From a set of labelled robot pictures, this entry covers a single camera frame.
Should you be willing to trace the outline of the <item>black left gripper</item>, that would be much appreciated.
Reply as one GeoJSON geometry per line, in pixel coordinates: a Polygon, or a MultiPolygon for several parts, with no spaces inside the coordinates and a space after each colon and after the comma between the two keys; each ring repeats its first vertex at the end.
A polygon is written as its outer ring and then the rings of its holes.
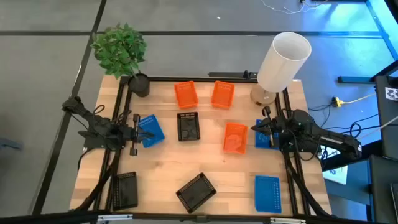
{"type": "Polygon", "coordinates": [[[138,123],[140,121],[140,116],[138,114],[133,114],[133,127],[125,126],[123,130],[123,139],[126,144],[128,141],[131,142],[131,147],[129,150],[130,156],[137,156],[137,139],[138,141],[143,141],[146,139],[152,139],[154,137],[154,133],[147,131],[139,131],[138,123]]]}

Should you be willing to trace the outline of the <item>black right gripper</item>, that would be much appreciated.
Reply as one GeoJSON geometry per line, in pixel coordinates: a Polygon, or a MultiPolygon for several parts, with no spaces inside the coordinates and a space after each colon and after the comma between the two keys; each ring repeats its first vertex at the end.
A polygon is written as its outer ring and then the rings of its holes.
{"type": "Polygon", "coordinates": [[[258,119],[256,126],[252,126],[251,129],[255,132],[259,132],[264,135],[272,136],[274,133],[278,133],[279,136],[279,133],[282,131],[280,127],[282,117],[280,116],[279,111],[277,111],[277,116],[271,118],[270,106],[265,106],[262,109],[262,114],[265,116],[265,118],[262,121],[258,119]]]}

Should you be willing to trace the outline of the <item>blue plastic basket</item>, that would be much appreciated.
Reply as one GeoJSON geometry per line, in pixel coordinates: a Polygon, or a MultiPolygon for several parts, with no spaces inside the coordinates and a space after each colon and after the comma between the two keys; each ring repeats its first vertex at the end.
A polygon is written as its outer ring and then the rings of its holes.
{"type": "Polygon", "coordinates": [[[272,136],[270,136],[270,135],[266,136],[266,135],[256,131],[254,145],[256,148],[279,150],[278,133],[274,133],[272,136]]]}
{"type": "Polygon", "coordinates": [[[145,133],[153,134],[152,137],[145,138],[142,140],[142,144],[144,147],[155,146],[156,144],[161,143],[165,139],[164,133],[154,114],[140,120],[139,127],[145,133]]]}
{"type": "Polygon", "coordinates": [[[258,212],[282,213],[280,181],[278,177],[255,176],[254,205],[258,212]]]}

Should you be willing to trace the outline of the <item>orange plastic basket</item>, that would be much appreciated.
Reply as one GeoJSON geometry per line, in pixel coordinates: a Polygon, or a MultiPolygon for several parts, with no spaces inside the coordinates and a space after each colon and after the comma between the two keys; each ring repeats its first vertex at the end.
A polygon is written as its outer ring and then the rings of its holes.
{"type": "Polygon", "coordinates": [[[177,104],[180,109],[194,108],[198,104],[198,97],[194,81],[181,82],[174,85],[177,104]]]}
{"type": "Polygon", "coordinates": [[[248,127],[238,123],[227,123],[224,132],[223,151],[245,154],[248,127]]]}
{"type": "Polygon", "coordinates": [[[217,108],[229,109],[233,102],[234,84],[215,81],[211,104],[217,108]]]}

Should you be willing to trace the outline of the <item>black plastic basket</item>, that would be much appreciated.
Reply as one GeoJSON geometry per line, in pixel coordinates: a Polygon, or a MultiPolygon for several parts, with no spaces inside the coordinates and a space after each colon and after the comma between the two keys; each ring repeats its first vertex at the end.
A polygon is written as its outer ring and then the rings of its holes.
{"type": "Polygon", "coordinates": [[[136,172],[118,174],[113,177],[113,210],[124,210],[138,206],[136,172]]]}
{"type": "Polygon", "coordinates": [[[179,141],[200,140],[200,125],[197,112],[178,113],[177,129],[179,141]]]}
{"type": "Polygon", "coordinates": [[[176,191],[176,196],[188,213],[192,213],[217,193],[214,186],[204,173],[196,177],[176,191]]]}

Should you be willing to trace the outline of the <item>white shade table lamp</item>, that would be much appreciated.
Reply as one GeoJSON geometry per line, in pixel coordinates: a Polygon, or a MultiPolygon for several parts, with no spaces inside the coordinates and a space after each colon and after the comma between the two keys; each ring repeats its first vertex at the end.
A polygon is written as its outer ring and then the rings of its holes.
{"type": "Polygon", "coordinates": [[[312,53],[310,42],[295,32],[277,34],[257,73],[257,84],[250,97],[257,105],[265,106],[276,94],[288,87],[312,53]]]}

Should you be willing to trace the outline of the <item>black crossbar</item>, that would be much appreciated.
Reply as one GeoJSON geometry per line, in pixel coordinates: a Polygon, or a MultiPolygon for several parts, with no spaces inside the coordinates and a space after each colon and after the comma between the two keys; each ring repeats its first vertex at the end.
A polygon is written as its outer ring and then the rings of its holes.
{"type": "Polygon", "coordinates": [[[112,214],[133,214],[132,220],[176,220],[191,221],[195,223],[208,222],[261,222],[270,224],[270,218],[295,218],[306,220],[307,224],[388,224],[379,222],[369,222],[360,220],[350,220],[336,217],[319,217],[315,215],[295,215],[291,217],[283,217],[277,215],[271,216],[248,216],[248,215],[178,215],[163,213],[131,213],[131,212],[109,212],[106,210],[98,211],[69,211],[62,213],[47,213],[38,215],[23,215],[13,217],[0,217],[0,224],[82,224],[89,222],[97,222],[99,215],[112,214]]]}

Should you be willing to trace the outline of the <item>white paper sheet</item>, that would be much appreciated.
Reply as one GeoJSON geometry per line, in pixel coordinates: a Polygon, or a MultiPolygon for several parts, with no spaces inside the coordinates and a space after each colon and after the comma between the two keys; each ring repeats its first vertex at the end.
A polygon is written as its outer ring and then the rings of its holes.
{"type": "Polygon", "coordinates": [[[343,166],[323,172],[323,177],[326,180],[330,180],[332,182],[336,182],[342,185],[346,185],[347,176],[348,176],[348,166],[343,166]]]}

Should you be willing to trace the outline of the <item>green artificial plant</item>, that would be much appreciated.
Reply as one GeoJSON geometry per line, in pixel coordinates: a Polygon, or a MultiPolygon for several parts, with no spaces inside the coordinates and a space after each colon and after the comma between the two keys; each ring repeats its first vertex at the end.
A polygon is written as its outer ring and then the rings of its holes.
{"type": "Polygon", "coordinates": [[[137,77],[139,64],[145,61],[147,44],[143,35],[129,24],[107,27],[101,34],[92,34],[90,47],[94,57],[105,70],[115,78],[137,77]]]}

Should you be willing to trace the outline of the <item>black furniture leg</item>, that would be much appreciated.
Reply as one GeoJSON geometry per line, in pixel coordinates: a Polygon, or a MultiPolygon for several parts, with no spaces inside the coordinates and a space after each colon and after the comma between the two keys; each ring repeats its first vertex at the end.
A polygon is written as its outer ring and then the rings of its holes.
{"type": "Polygon", "coordinates": [[[352,76],[339,76],[338,83],[351,83],[351,84],[372,84],[376,81],[376,77],[386,77],[393,74],[398,70],[398,60],[395,60],[387,67],[383,68],[380,72],[372,77],[352,77],[352,76]]]}

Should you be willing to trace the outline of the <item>black cabinet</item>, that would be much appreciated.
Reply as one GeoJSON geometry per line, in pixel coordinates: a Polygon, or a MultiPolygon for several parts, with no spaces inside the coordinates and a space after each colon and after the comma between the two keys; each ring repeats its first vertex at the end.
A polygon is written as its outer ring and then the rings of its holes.
{"type": "Polygon", "coordinates": [[[385,157],[398,160],[398,101],[387,100],[385,87],[398,89],[398,77],[376,77],[376,96],[385,157]]]}

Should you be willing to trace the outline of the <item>black box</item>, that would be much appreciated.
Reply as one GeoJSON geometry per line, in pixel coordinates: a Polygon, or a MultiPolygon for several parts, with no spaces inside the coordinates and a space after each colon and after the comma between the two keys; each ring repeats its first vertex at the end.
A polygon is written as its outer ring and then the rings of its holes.
{"type": "Polygon", "coordinates": [[[385,157],[369,158],[372,216],[375,222],[398,224],[396,208],[398,195],[393,195],[392,184],[398,184],[398,161],[385,157]]]}

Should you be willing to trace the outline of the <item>black table clamp bracket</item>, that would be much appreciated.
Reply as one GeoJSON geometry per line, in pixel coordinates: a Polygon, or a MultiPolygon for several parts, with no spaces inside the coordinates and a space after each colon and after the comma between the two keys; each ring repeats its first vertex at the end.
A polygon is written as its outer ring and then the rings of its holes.
{"type": "Polygon", "coordinates": [[[224,77],[224,78],[244,78],[244,79],[256,79],[257,73],[249,72],[245,70],[244,72],[209,72],[209,77],[224,77]]]}

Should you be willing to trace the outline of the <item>black aluminium table frame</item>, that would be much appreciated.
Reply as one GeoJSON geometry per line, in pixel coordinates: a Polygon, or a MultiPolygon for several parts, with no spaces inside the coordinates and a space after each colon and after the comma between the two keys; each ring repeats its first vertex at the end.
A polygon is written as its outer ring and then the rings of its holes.
{"type": "Polygon", "coordinates": [[[217,193],[196,210],[198,215],[257,215],[254,206],[254,179],[257,175],[278,177],[282,214],[291,215],[292,206],[284,157],[274,149],[254,145],[251,127],[262,118],[261,107],[250,97],[254,79],[230,78],[234,84],[230,109],[215,108],[211,95],[215,80],[195,78],[198,96],[200,140],[180,142],[177,134],[179,107],[174,85],[181,77],[153,77],[147,97],[129,100],[133,113],[143,117],[154,114],[165,134],[165,140],[153,147],[139,146],[137,156],[124,149],[118,165],[120,173],[136,172],[138,206],[134,213],[186,214],[176,191],[199,173],[204,173],[217,193]],[[248,127],[246,153],[223,151],[227,123],[248,127]]]}

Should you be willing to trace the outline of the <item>silver metal bracket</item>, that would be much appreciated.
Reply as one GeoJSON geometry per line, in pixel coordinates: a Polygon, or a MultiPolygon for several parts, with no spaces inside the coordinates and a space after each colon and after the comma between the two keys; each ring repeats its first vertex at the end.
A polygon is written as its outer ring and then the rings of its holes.
{"type": "Polygon", "coordinates": [[[133,218],[134,218],[133,214],[99,215],[98,219],[97,219],[97,222],[132,220],[133,218]]]}
{"type": "Polygon", "coordinates": [[[270,218],[270,224],[307,224],[306,220],[295,218],[270,218]]]}

